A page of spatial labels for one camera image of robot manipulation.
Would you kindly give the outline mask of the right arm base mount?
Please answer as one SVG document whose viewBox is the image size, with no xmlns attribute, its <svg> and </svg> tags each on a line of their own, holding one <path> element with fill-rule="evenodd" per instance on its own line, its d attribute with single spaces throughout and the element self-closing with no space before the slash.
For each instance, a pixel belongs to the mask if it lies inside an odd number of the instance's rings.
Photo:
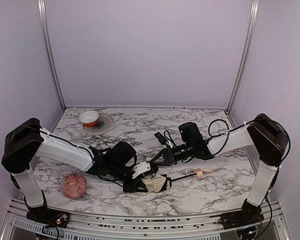
<svg viewBox="0 0 300 240">
<path fill-rule="evenodd" d="M 218 220 L 219 224 L 222 224 L 225 230 L 232 228 L 244 227 L 247 225 L 261 223 L 264 220 L 263 214 L 257 213 L 251 216 L 249 213 L 243 213 L 242 211 L 223 213 Z"/>
</svg>

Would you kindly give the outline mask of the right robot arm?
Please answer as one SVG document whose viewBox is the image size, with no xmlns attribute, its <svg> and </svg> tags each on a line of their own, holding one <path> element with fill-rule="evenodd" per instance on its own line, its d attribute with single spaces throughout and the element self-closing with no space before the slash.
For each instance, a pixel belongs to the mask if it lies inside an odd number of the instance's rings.
<svg viewBox="0 0 300 240">
<path fill-rule="evenodd" d="M 188 158 L 208 161 L 248 147 L 257 151 L 260 163 L 250 192 L 241 207 L 243 213 L 250 215 L 260 209 L 292 146 L 288 131 L 264 113 L 238 127 L 227 129 L 225 133 L 210 135 L 207 139 L 194 122 L 183 123 L 178 130 L 183 143 L 165 147 L 150 163 L 155 164 L 162 159 L 161 166 L 171 166 Z"/>
</svg>

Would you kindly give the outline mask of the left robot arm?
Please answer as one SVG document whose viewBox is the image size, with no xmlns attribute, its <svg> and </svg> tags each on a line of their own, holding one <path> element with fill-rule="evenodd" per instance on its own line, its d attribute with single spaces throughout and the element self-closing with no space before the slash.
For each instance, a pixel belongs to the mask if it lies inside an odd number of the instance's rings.
<svg viewBox="0 0 300 240">
<path fill-rule="evenodd" d="M 70 165 L 107 182 L 121 182 L 125 192 L 147 191 L 143 178 L 158 170 L 149 162 L 128 166 L 137 155 L 126 142 L 106 149 L 85 148 L 49 133 L 37 118 L 30 118 L 6 135 L 1 164 L 23 193 L 29 213 L 37 219 L 52 217 L 52 210 L 31 168 L 35 157 Z"/>
</svg>

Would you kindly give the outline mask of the beige folding umbrella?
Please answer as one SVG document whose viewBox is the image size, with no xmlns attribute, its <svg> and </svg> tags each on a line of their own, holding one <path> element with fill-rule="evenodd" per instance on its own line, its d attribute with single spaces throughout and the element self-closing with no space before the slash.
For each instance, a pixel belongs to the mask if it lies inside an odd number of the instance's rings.
<svg viewBox="0 0 300 240">
<path fill-rule="evenodd" d="M 167 176 L 166 174 L 161 175 L 154 173 L 152 176 L 143 178 L 142 183 L 145 185 L 146 190 L 149 193 L 159 193 L 166 191 L 168 188 L 170 188 L 173 182 L 187 179 L 193 176 L 196 176 L 197 179 L 200 179 L 204 176 L 204 174 L 212 173 L 213 171 L 213 169 L 197 168 L 190 174 L 183 175 L 174 179 Z"/>
</svg>

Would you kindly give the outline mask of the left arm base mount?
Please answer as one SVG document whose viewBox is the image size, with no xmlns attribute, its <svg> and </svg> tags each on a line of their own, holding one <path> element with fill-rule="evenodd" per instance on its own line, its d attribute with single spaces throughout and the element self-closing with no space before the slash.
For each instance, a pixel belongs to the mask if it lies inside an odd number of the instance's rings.
<svg viewBox="0 0 300 240">
<path fill-rule="evenodd" d="M 49 226 L 56 226 L 66 228 L 70 220 L 68 212 L 59 211 L 55 209 L 31 209 L 27 212 L 26 218 L 38 223 L 47 224 Z"/>
</svg>

